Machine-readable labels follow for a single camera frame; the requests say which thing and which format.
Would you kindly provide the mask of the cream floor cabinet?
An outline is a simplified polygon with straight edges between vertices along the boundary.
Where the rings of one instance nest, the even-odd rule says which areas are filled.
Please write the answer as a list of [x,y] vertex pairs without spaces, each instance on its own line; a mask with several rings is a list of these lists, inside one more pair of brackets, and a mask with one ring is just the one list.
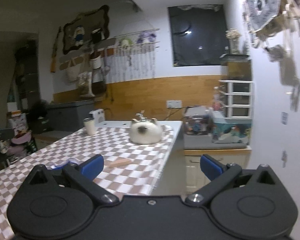
[[251,147],[221,150],[185,150],[186,190],[197,191],[222,174],[228,164],[246,168]]

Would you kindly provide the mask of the wooden stick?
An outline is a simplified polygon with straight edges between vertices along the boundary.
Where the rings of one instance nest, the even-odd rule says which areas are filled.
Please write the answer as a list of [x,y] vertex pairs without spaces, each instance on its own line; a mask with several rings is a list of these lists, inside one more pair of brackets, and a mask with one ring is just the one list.
[[109,168],[115,168],[115,167],[121,167],[121,166],[127,166],[132,162],[131,159],[128,158],[121,158],[121,159],[117,159],[115,161],[110,161],[108,163],[108,167]]

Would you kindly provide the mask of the teal storage box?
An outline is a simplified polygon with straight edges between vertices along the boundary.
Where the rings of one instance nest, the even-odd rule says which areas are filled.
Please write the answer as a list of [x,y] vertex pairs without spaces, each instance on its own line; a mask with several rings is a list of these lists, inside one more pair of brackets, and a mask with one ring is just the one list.
[[251,119],[226,118],[221,111],[209,109],[211,118],[211,137],[216,144],[248,145],[251,132]]

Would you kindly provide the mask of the white cup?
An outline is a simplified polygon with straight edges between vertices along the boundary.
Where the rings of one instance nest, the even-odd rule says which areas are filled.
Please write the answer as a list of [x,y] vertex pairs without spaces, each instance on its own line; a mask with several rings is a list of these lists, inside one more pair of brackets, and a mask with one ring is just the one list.
[[85,118],[83,120],[87,135],[94,135],[96,133],[95,120],[94,118]]

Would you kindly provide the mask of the clear storage box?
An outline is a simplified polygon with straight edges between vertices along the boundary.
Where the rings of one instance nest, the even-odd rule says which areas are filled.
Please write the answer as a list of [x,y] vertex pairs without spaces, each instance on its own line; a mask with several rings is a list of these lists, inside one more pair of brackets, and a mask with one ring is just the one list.
[[187,135],[208,135],[211,132],[211,116],[205,106],[187,107],[183,113],[184,132]]

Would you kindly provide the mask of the grey storage box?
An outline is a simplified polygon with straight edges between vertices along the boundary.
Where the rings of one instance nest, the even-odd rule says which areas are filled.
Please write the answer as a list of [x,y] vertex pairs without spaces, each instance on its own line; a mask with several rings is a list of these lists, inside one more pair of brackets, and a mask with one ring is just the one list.
[[52,129],[75,132],[84,127],[83,120],[94,110],[92,100],[47,105],[47,116]]

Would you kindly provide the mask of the plastic water bottle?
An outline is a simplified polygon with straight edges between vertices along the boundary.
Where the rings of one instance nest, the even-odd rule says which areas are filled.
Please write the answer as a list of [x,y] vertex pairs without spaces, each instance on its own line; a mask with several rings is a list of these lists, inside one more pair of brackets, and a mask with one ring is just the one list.
[[215,86],[213,88],[213,90],[214,90],[214,94],[213,94],[212,108],[214,111],[220,111],[221,110],[221,102],[220,102],[220,94],[219,94],[218,86]]

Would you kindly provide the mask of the white drawer organizer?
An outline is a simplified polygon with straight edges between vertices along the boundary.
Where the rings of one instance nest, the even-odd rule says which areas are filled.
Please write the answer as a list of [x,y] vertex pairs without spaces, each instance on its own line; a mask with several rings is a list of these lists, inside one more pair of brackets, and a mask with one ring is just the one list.
[[219,80],[219,94],[226,119],[251,119],[253,81]]

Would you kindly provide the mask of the white cat-shaped ceramic pot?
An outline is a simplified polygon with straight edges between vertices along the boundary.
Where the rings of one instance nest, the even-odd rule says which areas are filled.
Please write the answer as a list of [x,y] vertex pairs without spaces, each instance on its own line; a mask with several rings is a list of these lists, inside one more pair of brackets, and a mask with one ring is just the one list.
[[139,120],[131,120],[129,139],[138,145],[159,143],[162,140],[163,129],[156,118],[147,119],[144,112],[136,113]]

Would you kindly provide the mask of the white power strip outlet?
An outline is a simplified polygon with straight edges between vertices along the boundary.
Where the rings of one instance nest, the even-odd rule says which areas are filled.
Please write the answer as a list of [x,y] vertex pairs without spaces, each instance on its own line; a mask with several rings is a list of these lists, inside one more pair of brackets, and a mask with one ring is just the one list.
[[168,109],[181,109],[183,107],[183,103],[181,100],[167,100],[166,108]]

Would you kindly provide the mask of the glass fish tank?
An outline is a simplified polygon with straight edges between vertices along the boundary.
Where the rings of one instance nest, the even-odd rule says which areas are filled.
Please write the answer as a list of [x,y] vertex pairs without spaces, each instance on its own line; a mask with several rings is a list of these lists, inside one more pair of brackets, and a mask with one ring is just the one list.
[[230,80],[251,81],[251,60],[245,54],[223,54],[220,57],[222,75]]

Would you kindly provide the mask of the dark window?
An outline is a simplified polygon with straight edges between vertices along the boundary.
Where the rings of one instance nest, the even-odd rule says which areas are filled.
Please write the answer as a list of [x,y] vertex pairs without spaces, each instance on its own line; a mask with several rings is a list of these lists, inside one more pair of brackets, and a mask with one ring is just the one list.
[[217,66],[229,46],[223,5],[169,7],[173,65]]

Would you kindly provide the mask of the white macrame wall hanging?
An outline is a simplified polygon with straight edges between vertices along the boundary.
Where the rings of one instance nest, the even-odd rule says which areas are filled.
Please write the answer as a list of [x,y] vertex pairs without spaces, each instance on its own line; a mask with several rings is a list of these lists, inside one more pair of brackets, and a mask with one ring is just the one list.
[[115,44],[107,52],[110,70],[106,83],[155,78],[158,31],[148,29],[115,36]]

